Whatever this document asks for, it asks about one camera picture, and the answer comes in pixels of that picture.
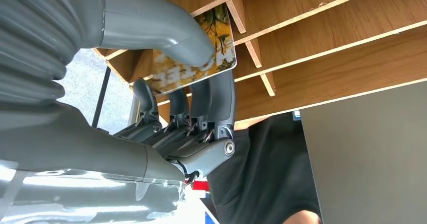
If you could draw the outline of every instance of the robotic hand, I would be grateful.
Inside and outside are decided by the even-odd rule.
[[[135,93],[144,116],[117,136],[91,128],[78,109],[56,101],[64,89],[53,80],[65,76],[65,66],[80,48],[158,48],[191,66],[206,63],[214,51],[209,38],[174,4],[164,0],[0,0],[0,45],[0,160],[13,163],[16,173],[82,170],[183,182],[185,175],[207,175],[234,152],[230,71],[192,87],[189,114],[182,92],[172,93],[171,124],[163,130],[155,98],[143,81],[135,83]],[[49,188],[21,196],[18,190],[26,186],[25,176],[16,174],[9,181],[11,187],[0,181],[0,206],[9,208],[0,210],[5,223],[52,220],[41,216],[57,213],[45,211],[46,205],[60,206],[60,213],[70,218],[70,210],[84,212],[84,220],[94,221],[100,212],[111,212],[111,205],[129,197],[116,193],[113,199],[101,198],[107,192],[90,188],[82,194],[60,187],[65,193],[61,199],[56,195],[43,199],[41,194]],[[138,210],[144,211],[138,220],[176,209],[165,205],[176,203],[176,191],[139,188],[138,183],[134,201],[138,205],[142,201]],[[43,182],[51,188],[54,184]],[[79,209],[76,200],[89,199],[93,207]],[[120,210],[114,210],[114,216],[120,216]]]
[[[144,80],[136,81],[133,91],[141,104],[141,120],[115,134],[152,146],[190,179],[208,175],[233,155],[236,107],[231,71],[195,83],[191,90],[190,111],[183,90],[169,95],[170,124],[160,130],[156,99]]]

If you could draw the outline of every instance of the black pole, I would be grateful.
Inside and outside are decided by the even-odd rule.
[[[105,92],[107,91],[108,80],[110,79],[111,69],[107,66],[105,69],[104,81],[102,82],[101,92],[99,93],[98,104],[96,104],[96,110],[94,119],[92,121],[92,127],[97,128],[99,122],[99,116],[101,115],[102,104],[104,103]]]

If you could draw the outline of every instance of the gray surface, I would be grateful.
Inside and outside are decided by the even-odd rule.
[[[106,69],[105,60],[92,49],[81,49],[58,81],[66,95],[60,102],[77,107],[91,123]],[[127,84],[111,73],[98,127],[114,134],[127,127],[133,94]]]
[[[301,115],[325,224],[426,223],[427,83]]]

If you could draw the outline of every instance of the gray robotic arm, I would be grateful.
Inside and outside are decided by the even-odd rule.
[[[184,181],[185,171],[165,159],[173,158],[178,167],[196,171],[200,167],[195,160],[209,158],[212,149],[220,146],[222,153],[228,151],[224,143],[232,143],[228,130],[234,111],[221,118],[210,117],[215,113],[197,115],[202,121],[198,126],[206,122],[206,129],[193,134],[188,126],[183,145],[156,151],[151,146],[159,141],[149,145],[129,141],[141,136],[138,129],[128,129],[127,138],[125,134],[113,137],[91,128],[78,109],[58,103],[64,89],[53,80],[65,76],[65,66],[80,48],[98,46],[158,48],[192,66],[203,65],[213,53],[208,37],[191,16],[164,0],[0,0],[1,160],[34,172],[75,169]],[[234,89],[230,72],[228,77]],[[231,100],[227,105],[233,110]],[[154,111],[147,108],[140,127],[156,126]],[[175,139],[171,136],[182,139],[171,133],[149,133],[141,137],[142,143],[153,137],[164,142]],[[228,157],[213,162],[216,165]],[[212,166],[202,169],[209,172]],[[173,195],[154,196],[173,199]]]

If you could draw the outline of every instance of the wooden divider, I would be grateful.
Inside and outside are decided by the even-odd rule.
[[[349,0],[243,0],[247,17],[247,32],[236,34],[235,44],[330,9]]]
[[[258,39],[262,67],[238,58],[248,79],[427,24],[427,0],[351,0]]]
[[[240,62],[251,63],[241,49]],[[423,26],[277,70],[275,97],[264,94],[260,78],[237,82],[236,124],[427,81],[426,60]]]
[[[246,32],[246,19],[245,19],[245,8],[243,6],[243,0],[230,0],[226,2],[227,7],[230,11],[231,17],[236,23],[236,27],[239,33]]]

